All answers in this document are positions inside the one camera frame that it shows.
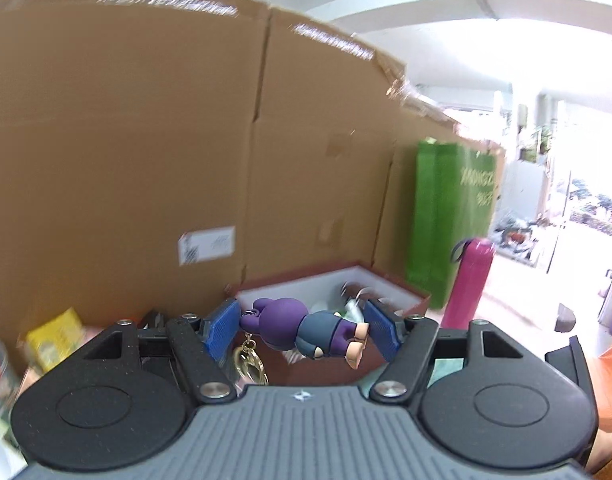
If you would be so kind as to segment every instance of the open box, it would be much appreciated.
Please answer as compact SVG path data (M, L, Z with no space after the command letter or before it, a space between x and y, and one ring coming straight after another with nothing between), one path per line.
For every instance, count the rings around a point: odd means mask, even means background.
M388 298L394 310L402 316L425 314L428 293L415 289L401 280L382 274L378 270L362 264L350 262L309 267L278 274L265 279L244 282L231 291L240 304L242 312L249 310L258 298L295 298L303 302L309 310L321 308L323 303L328 310L343 308L342 287L346 283L358 283L374 291L378 298ZM243 341L240 333L235 342ZM270 384L282 386L338 386L359 381L369 372L385 364L377 347L369 340L358 370L350 368L344 359L325 358L318 361L302 359L289 364L281 352L272 350L259 337L257 354L263 361Z

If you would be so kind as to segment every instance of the purple figurine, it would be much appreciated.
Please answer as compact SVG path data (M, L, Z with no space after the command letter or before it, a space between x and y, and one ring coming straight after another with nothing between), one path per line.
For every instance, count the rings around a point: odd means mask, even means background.
M308 313L306 305L293 298L260 298L241 316L241 329L261 336L275 350L297 347L305 357L345 357L358 368L368 338L368 323L353 323L339 314L321 310Z

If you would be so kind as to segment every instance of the keychain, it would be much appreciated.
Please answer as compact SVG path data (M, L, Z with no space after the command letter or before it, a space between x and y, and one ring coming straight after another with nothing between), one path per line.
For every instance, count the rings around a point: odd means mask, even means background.
M263 363L255 348L257 343L252 335L246 333L246 340L233 350L232 360L239 378L235 384L238 390L243 389L244 384L259 384L266 386L268 376L263 368Z

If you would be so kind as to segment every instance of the figurine foot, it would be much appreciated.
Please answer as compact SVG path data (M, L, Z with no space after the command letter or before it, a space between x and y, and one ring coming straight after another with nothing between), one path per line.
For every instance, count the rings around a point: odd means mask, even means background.
M359 368L359 362L361 361L361 355L363 354L363 343L353 341L348 344L346 350L346 362L350 365L350 368L356 370Z
M368 323L357 323L357 328L355 329L355 339L360 341L364 348L366 348L366 341L368 340L368 330L370 329L370 325Z

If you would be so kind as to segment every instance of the green bag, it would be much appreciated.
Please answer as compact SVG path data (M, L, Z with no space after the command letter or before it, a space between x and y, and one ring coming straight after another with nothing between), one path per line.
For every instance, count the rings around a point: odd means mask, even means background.
M417 192L407 280L427 290L430 306L443 308L458 266L453 247L486 237L494 197L496 158L461 144L419 143Z

